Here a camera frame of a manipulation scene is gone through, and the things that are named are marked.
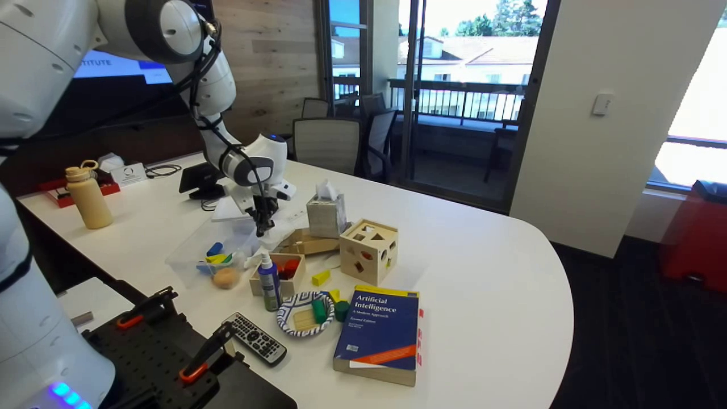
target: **table surface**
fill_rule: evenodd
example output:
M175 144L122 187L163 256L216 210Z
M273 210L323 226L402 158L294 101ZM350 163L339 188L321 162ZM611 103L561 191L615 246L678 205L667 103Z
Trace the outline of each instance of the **table surface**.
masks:
M202 154L190 154L172 163L200 162ZM369 219L400 229L398 265L381 287L420 291L423 366L413 389L336 373L331 354L340 324L309 341L289 339L249 293L251 272L218 291L192 268L175 265L169 260L180 246L218 226L180 196L180 173L107 196L114 226L96 232L83 228L75 207L59 210L43 193L18 199L110 277L144 296L175 287L177 310L200 335L208 336L240 311L276 336L289 347L276 368L249 354L248 361L300 406L550 406L569 357L572 296L555 248L536 228L294 162L289 162L286 177L298 196L282 202L276 228L264 237L267 248L306 226L305 205L325 180L344 193L350 221ZM306 274L336 265L339 256L309 256ZM325 288L350 296L353 285L334 272Z

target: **bottle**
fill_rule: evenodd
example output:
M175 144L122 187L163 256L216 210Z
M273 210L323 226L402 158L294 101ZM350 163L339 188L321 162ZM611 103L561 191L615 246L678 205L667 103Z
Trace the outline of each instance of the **bottle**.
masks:
M267 311L276 311L278 310L278 274L276 274L276 265L273 264L271 255L266 249L257 249L257 255L261 256L257 274L259 274L259 285L264 288L264 303Z
M92 177L92 169L68 165L66 169L66 188L83 219L89 229L102 229L110 226L110 212L100 193L100 187Z

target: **sky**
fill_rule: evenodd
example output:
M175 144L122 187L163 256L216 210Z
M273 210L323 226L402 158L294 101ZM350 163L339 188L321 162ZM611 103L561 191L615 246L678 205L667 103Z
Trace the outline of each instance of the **sky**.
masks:
M544 13L544 0L533 0L536 13ZM440 27L456 29L461 21L486 13L495 19L498 0L426 0L426 34L439 37ZM400 0L400 22L408 27L408 0Z

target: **remote control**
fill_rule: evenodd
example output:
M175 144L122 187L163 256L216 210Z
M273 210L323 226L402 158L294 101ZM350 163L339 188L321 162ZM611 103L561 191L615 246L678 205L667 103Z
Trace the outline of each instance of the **remote control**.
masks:
M289 350L243 313L232 313L227 322L232 322L233 341L259 357L266 366L276 366L286 357Z

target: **book cover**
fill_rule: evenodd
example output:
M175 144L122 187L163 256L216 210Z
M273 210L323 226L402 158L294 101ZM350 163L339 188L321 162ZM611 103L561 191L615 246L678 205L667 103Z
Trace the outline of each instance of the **book cover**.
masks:
M393 385L415 385L418 293L357 287L334 353L334 368Z

